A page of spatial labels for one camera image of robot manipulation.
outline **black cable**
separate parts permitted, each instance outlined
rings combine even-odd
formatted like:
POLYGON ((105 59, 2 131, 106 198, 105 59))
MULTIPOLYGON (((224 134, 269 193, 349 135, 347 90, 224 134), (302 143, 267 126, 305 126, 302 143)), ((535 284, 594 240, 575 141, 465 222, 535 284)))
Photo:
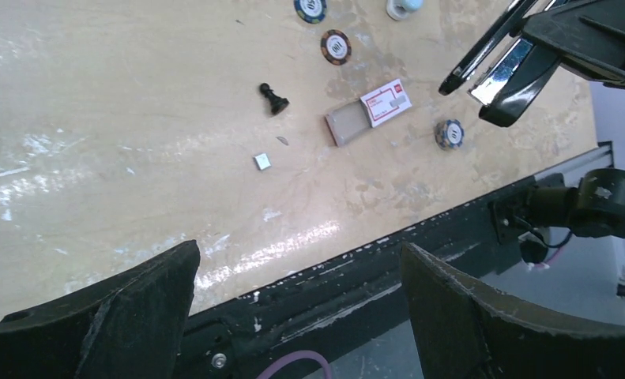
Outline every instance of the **black cable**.
POLYGON ((563 239, 563 241, 561 241, 560 243, 557 243, 556 245, 550 245, 544 240, 543 235, 539 231, 537 231, 533 227, 533 225, 531 225, 531 223, 516 216, 514 217, 514 219, 517 220, 523 227, 525 227, 526 230, 528 230, 530 234, 538 238, 540 243, 542 243, 545 247, 548 247, 550 249, 559 249, 561 247, 564 247, 565 245, 568 244, 568 242, 570 242, 570 239, 573 238, 573 231, 568 231, 568 235, 563 239))

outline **blue poker chip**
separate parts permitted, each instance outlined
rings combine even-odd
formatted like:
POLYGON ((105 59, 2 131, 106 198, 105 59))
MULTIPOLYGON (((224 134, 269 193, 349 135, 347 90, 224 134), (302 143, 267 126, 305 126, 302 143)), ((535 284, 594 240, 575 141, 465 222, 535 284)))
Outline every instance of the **blue poker chip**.
POLYGON ((293 0, 293 5, 307 23, 318 24, 326 17, 326 0, 293 0))
POLYGON ((443 150, 453 150, 463 145, 465 132, 458 120, 440 122, 435 127, 435 141, 443 150))

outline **poker chip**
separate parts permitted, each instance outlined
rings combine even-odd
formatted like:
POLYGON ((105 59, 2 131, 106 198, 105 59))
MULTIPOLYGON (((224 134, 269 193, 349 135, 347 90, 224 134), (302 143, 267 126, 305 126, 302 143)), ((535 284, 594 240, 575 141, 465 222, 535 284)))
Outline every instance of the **poker chip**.
POLYGON ((326 17, 326 0, 293 0, 293 5, 307 23, 318 24, 326 17))
POLYGON ((460 148, 465 135, 461 123, 458 120, 440 122, 435 127, 435 141, 443 150, 460 148))
POLYGON ((344 65, 352 56, 352 45, 349 44, 349 38, 339 30, 329 30, 322 37, 322 54, 327 61, 334 65, 344 65))

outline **white bottle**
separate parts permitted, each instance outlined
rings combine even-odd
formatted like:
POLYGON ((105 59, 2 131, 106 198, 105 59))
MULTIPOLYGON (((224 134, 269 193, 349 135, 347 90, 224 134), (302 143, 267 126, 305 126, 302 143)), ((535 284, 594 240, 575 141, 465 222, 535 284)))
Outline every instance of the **white bottle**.
POLYGON ((396 21, 403 21, 421 8, 424 0, 387 0, 386 12, 396 21))

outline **cable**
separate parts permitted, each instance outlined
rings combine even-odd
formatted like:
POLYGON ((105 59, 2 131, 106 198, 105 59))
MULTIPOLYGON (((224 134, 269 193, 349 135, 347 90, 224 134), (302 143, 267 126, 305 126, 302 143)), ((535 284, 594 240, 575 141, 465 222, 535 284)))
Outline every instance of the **cable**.
POLYGON ((518 221, 523 227, 525 227, 529 231, 530 234, 538 238, 540 243, 542 243, 545 247, 548 247, 550 249, 560 249, 564 247, 568 242, 570 242, 571 238, 573 238, 573 231, 568 231, 568 235, 563 239, 563 241, 561 241, 560 243, 557 243, 556 245, 550 245, 546 243, 543 235, 539 231, 537 231, 533 227, 533 225, 531 225, 531 223, 517 216, 515 216, 514 219, 518 221))
POLYGON ((282 370, 289 363, 299 361, 300 359, 312 359, 314 361, 317 361, 320 365, 322 365, 322 368, 324 369, 324 378, 332 379, 331 366, 329 365, 328 361, 326 361, 321 354, 309 350, 296 351, 291 354, 287 354, 282 358, 279 358, 278 360, 273 362, 273 364, 270 365, 267 369, 265 369, 265 371, 263 371, 261 375, 259 375, 256 379, 270 379, 271 377, 273 377, 273 375, 275 375, 275 373, 277 373, 277 371, 282 370))

